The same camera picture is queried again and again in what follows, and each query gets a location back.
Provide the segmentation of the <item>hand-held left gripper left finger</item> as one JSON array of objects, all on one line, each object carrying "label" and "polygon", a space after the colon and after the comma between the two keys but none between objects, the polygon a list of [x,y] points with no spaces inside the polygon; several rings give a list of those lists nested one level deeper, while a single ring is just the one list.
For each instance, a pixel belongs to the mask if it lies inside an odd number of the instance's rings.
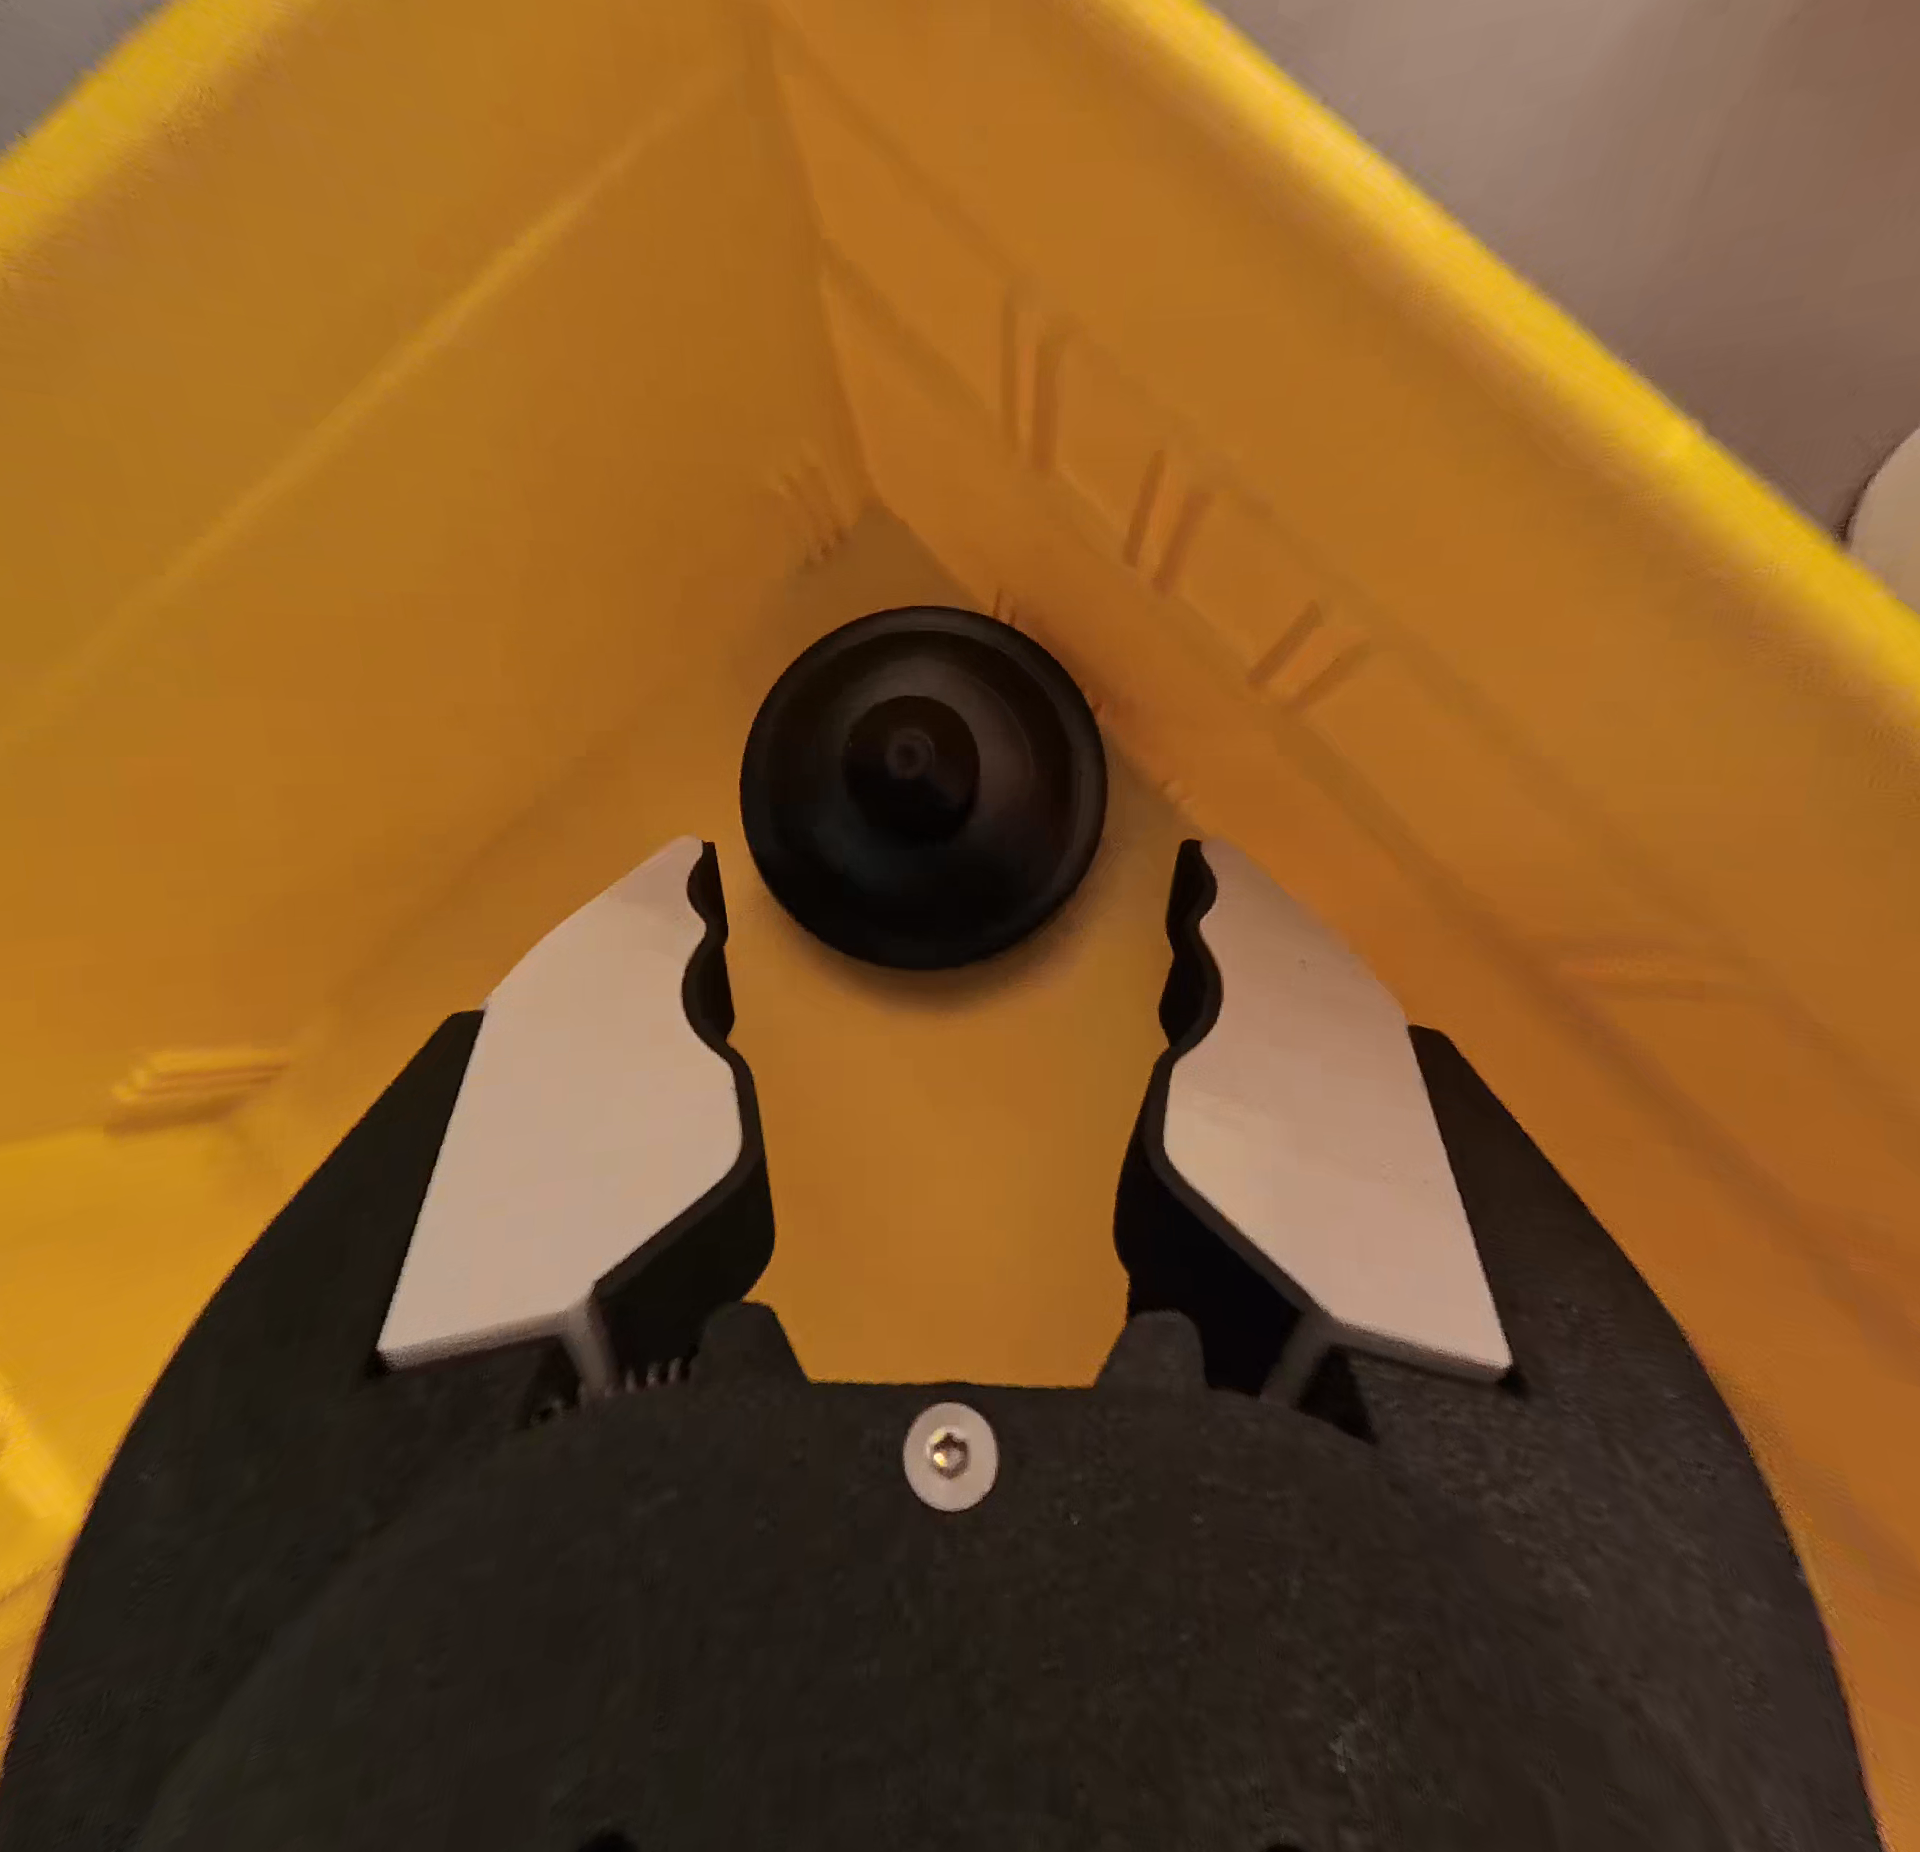
[{"label": "hand-held left gripper left finger", "polygon": [[776,1242],[726,946],[716,849],[679,837],[495,985],[377,1336],[383,1366],[555,1343],[585,1388],[690,1371]]}]

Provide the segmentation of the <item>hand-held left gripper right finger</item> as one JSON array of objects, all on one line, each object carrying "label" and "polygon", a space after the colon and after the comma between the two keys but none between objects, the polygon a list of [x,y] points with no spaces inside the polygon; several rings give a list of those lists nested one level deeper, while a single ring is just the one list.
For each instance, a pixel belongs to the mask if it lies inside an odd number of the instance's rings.
[{"label": "hand-held left gripper right finger", "polygon": [[1168,968],[1118,1184],[1127,1314],[1202,1381],[1302,1396],[1335,1354],[1498,1385],[1512,1348],[1388,987],[1218,837],[1172,861]]}]

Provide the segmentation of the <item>black bottle lid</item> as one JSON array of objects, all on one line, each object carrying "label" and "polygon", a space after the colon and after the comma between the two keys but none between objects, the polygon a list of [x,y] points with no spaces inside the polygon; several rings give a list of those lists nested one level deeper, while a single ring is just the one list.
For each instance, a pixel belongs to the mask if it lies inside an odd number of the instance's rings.
[{"label": "black bottle lid", "polygon": [[1075,897],[1109,760],[1092,700],[1014,624],[949,606],[829,631],[768,689],[740,828],[781,908],[862,966],[966,969]]}]

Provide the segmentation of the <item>yellow plastic bin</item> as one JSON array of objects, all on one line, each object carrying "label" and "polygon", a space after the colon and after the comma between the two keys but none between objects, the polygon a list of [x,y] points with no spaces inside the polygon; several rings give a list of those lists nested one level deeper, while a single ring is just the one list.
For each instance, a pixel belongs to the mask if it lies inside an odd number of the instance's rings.
[{"label": "yellow plastic bin", "polygon": [[[737,814],[922,601],[1115,762],[926,977]],[[1915,1788],[1915,620],[1828,525],[1208,0],[172,0],[4,151],[4,1731],[232,1264],[681,836],[805,1368],[1088,1383],[1188,833],[1644,1271]]]}]

